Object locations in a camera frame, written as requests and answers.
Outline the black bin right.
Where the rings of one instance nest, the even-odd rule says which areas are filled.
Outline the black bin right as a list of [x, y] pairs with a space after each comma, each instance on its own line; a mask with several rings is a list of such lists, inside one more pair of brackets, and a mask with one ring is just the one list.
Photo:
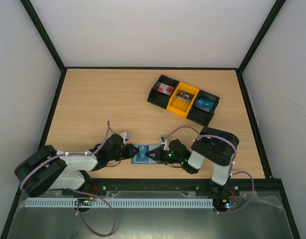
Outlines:
[[200, 125], [208, 126], [219, 100], [218, 96], [199, 90], [186, 118]]

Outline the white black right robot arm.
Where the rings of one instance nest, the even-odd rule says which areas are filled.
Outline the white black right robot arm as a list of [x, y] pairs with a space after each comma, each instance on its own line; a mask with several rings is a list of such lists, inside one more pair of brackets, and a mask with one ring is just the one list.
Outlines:
[[206, 160], [213, 162], [210, 189], [216, 195], [228, 190], [228, 181], [237, 156], [239, 139], [236, 135], [205, 126], [187, 149], [179, 139], [161, 138], [161, 146], [145, 153], [145, 156], [164, 165], [179, 164], [189, 174], [199, 172]]

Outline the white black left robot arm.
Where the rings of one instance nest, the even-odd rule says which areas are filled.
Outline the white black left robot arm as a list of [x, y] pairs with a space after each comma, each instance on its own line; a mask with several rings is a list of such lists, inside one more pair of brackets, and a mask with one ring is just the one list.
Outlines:
[[139, 149], [126, 144], [128, 139], [127, 132], [113, 134], [84, 152], [57, 151], [52, 145], [45, 145], [15, 169], [20, 189], [31, 198], [49, 190], [87, 191], [92, 181], [89, 172], [105, 168], [110, 161], [136, 156]]

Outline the blue VIP card stack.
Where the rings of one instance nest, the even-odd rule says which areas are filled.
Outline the blue VIP card stack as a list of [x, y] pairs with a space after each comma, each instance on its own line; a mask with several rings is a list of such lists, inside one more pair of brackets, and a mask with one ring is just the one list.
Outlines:
[[210, 112], [213, 109], [214, 103], [204, 98], [198, 98], [195, 106], [201, 110]]

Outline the teal leather card holder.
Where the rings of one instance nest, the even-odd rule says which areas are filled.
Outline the teal leather card holder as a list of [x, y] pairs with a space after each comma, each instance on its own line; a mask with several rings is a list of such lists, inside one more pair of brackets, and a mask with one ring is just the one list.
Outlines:
[[138, 165], [154, 165], [159, 164], [155, 160], [146, 156], [146, 153], [157, 149], [160, 147], [160, 144], [135, 144], [136, 148], [139, 149], [138, 153], [131, 159], [131, 164]]

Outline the black frame post right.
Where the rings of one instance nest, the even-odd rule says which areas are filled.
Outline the black frame post right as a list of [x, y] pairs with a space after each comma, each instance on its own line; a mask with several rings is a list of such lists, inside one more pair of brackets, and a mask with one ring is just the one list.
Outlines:
[[271, 10], [269, 11], [262, 26], [260, 27], [256, 37], [254, 38], [252, 44], [250, 45], [245, 57], [243, 58], [240, 66], [238, 67], [239, 74], [242, 74], [245, 71], [246, 67], [248, 66], [249, 62], [251, 61], [252, 57], [254, 56], [255, 52], [260, 46], [261, 42], [265, 38], [267, 32], [274, 23], [276, 17], [278, 16], [285, 2], [286, 0], [276, 0], [274, 2]]

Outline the black bin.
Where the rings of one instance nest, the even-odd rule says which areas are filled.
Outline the black bin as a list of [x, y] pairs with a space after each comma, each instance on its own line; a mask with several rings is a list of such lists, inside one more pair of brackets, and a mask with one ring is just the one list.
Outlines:
[[166, 109], [175, 89], [180, 81], [165, 75], [160, 75], [149, 92], [147, 101], [158, 107]]
[[200, 125], [208, 126], [219, 100], [218, 96], [199, 90], [186, 118]]

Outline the red white card stack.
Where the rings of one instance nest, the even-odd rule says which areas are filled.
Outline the red white card stack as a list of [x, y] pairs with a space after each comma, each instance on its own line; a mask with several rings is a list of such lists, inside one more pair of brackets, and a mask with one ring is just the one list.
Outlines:
[[174, 90], [174, 87], [159, 82], [156, 86], [156, 90], [160, 93], [170, 96]]

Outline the yellow middle bin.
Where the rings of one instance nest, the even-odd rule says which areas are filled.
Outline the yellow middle bin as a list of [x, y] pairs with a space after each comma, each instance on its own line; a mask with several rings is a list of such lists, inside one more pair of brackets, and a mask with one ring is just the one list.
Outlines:
[[[186, 92], [194, 94], [194, 98], [192, 99], [190, 104], [187, 103], [187, 102], [184, 102], [184, 101], [182, 101], [182, 100], [180, 100], [176, 97], [179, 90], [184, 90]], [[181, 117], [186, 118], [187, 115], [188, 115], [188, 112], [190, 110], [190, 107], [192, 106], [193, 101], [195, 100], [198, 92], [199, 92], [198, 88], [196, 88], [194, 86], [191, 86], [189, 84], [180, 82], [179, 85], [177, 86], [177, 88], [175, 89], [173, 95], [171, 96], [170, 101], [169, 101], [166, 109], [170, 112], [173, 112], [173, 113], [181, 116]]]

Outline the black VIP card stack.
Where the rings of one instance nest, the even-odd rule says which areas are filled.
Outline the black VIP card stack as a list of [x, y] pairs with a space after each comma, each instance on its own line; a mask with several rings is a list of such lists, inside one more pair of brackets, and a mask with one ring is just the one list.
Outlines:
[[186, 92], [184, 90], [179, 90], [176, 97], [184, 102], [191, 103], [192, 99], [194, 98], [194, 94]]

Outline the black bin left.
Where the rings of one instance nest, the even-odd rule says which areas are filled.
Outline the black bin left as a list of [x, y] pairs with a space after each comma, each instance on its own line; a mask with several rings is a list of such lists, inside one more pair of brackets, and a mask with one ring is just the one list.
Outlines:
[[147, 101], [158, 107], [166, 109], [175, 89], [180, 81], [165, 75], [160, 75], [149, 92]]

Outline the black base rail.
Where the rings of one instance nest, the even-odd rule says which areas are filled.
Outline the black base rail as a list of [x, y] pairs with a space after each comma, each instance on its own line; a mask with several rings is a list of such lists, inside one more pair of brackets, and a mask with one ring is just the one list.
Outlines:
[[91, 179], [78, 190], [99, 196], [120, 191], [188, 191], [194, 192], [196, 196], [212, 198], [232, 196], [236, 194], [238, 186], [232, 181], [224, 186], [216, 186], [210, 179]]

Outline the black frame post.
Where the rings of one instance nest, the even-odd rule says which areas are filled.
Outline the black frame post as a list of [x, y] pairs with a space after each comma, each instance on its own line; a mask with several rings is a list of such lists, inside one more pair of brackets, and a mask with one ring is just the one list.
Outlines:
[[42, 21], [40, 20], [34, 6], [32, 5], [30, 0], [20, 0], [23, 8], [25, 9], [26, 13], [28, 14], [30, 20], [32, 21], [33, 25], [35, 26], [37, 32], [39, 33], [42, 41], [44, 42], [46, 48], [48, 49], [50, 55], [52, 56], [54, 62], [56, 63], [59, 70], [62, 72], [65, 70], [65, 65], [62, 62], [54, 44], [52, 43], [45, 27], [43, 26]]
[[243, 58], [240, 66], [238, 67], [239, 74], [242, 74], [245, 71], [246, 67], [248, 66], [249, 62], [251, 61], [252, 57], [254, 56], [255, 52], [260, 46], [261, 42], [265, 38], [267, 32], [274, 23], [276, 17], [278, 16], [285, 2], [286, 0], [276, 0], [274, 2], [271, 10], [269, 11], [262, 26], [260, 27], [256, 37], [254, 38], [252, 44], [250, 45], [245, 57]]

